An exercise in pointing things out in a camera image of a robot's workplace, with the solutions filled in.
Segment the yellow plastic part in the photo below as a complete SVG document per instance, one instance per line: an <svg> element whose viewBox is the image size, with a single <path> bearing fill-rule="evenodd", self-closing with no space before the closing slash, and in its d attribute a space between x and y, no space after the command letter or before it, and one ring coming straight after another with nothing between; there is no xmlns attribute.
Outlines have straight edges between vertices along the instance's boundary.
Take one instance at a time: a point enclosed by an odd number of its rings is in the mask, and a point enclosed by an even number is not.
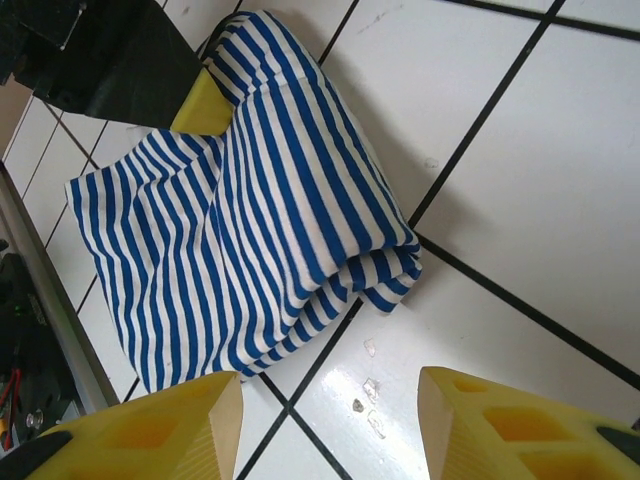
<svg viewBox="0 0 640 480"><path fill-rule="evenodd" d="M171 130L193 135L221 135L229 127L232 114L231 105L211 74L203 68L173 119Z"/></svg>
<svg viewBox="0 0 640 480"><path fill-rule="evenodd" d="M242 423L235 373L215 373L54 427L73 439L29 480L231 480Z"/></svg>
<svg viewBox="0 0 640 480"><path fill-rule="evenodd" d="M423 368L418 416L431 480L631 480L596 431L614 420L481 378Z"/></svg>

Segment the towel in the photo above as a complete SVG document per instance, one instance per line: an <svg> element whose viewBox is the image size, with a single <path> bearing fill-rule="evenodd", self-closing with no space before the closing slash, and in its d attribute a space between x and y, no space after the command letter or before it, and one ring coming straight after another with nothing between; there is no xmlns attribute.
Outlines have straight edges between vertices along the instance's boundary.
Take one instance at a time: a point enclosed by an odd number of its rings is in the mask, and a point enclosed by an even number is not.
<svg viewBox="0 0 640 480"><path fill-rule="evenodd" d="M149 391L220 370L255 375L352 294L391 312L421 272L371 146L280 22L234 14L201 58L234 107L223 135L152 131L66 188Z"/></svg>

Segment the white tile floor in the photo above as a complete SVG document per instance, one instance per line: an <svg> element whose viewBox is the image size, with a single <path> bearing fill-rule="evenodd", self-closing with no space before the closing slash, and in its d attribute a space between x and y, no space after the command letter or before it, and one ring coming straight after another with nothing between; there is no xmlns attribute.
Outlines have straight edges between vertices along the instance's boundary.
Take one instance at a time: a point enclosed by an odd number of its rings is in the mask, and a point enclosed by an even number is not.
<svg viewBox="0 0 640 480"><path fill-rule="evenodd" d="M165 9L197 46L235 3L168 0ZM428 478L415 411L423 365L627 423L640 416L638 2L566 0L545 30L558 2L361 1L330 50L351 0L241 3L272 9L323 60L407 218L429 192L414 218L429 252L392 315L362 308L340 318L243 385L237 478ZM136 133L60 121L34 100L4 162L116 393L124 400L134 387L137 398L146 392L63 192L67 179L126 153Z"/></svg>

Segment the folded fabric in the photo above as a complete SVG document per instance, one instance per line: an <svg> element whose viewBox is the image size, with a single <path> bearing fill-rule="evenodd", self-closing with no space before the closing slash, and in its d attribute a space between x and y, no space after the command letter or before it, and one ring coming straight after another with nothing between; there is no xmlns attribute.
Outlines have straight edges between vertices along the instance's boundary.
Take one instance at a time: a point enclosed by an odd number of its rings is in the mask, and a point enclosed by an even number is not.
<svg viewBox="0 0 640 480"><path fill-rule="evenodd" d="M222 136L153 131L67 185L150 391L219 370L254 375L354 292L390 312L421 271L374 152L286 28L235 14L202 58L235 109Z"/></svg>

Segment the small white fragment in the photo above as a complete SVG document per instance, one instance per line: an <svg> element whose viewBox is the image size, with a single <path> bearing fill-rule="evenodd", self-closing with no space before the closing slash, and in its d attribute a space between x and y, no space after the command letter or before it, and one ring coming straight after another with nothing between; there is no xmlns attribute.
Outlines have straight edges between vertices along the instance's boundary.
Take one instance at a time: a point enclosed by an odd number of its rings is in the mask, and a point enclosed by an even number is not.
<svg viewBox="0 0 640 480"><path fill-rule="evenodd" d="M440 162L431 157L425 158L422 164L425 168L438 168L440 166Z"/></svg>
<svg viewBox="0 0 640 480"><path fill-rule="evenodd" d="M387 434L384 433L384 424L382 423L382 420L380 420L378 412L371 410L369 415L367 415L367 422L369 422L369 425L371 425L371 428L373 428L373 431L376 432L378 437L381 439L387 438Z"/></svg>
<svg viewBox="0 0 640 480"><path fill-rule="evenodd" d="M367 381L362 385L362 389L364 393L367 394L367 397L369 397L369 400L371 400L372 403L376 403L376 400L378 400L378 392L380 391L380 382L367 378Z"/></svg>
<svg viewBox="0 0 640 480"><path fill-rule="evenodd" d="M353 401L352 408L354 412L358 412L358 413L364 412L364 405L362 405L362 402L357 398Z"/></svg>
<svg viewBox="0 0 640 480"><path fill-rule="evenodd" d="M376 356L376 344L373 341L373 338L364 341L364 348L367 350L367 353L371 358Z"/></svg>

